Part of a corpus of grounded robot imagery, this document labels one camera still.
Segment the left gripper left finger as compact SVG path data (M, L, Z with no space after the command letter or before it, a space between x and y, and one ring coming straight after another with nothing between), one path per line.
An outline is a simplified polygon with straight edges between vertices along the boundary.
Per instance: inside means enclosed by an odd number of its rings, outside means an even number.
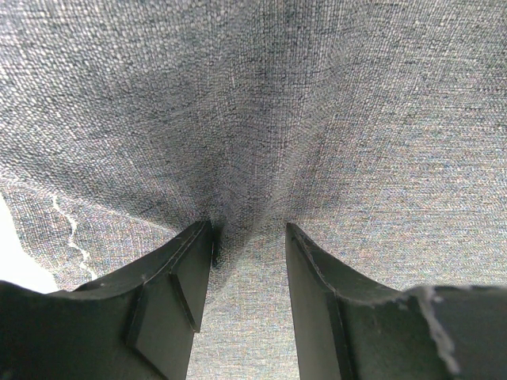
M73 291L2 282L2 378L185 378L213 248L212 225L201 221Z

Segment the grey cloth placemat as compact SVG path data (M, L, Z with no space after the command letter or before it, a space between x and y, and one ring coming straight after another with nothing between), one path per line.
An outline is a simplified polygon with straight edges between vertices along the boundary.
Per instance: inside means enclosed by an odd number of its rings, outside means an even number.
M289 222L389 287L505 284L505 2L2 2L2 278L73 290L199 219L191 379L298 378Z

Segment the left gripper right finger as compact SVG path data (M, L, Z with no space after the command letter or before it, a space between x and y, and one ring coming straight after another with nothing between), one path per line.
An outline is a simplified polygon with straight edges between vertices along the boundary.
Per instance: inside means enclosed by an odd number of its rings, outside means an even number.
M302 379L503 379L506 289L397 291L362 275L297 225L285 252Z

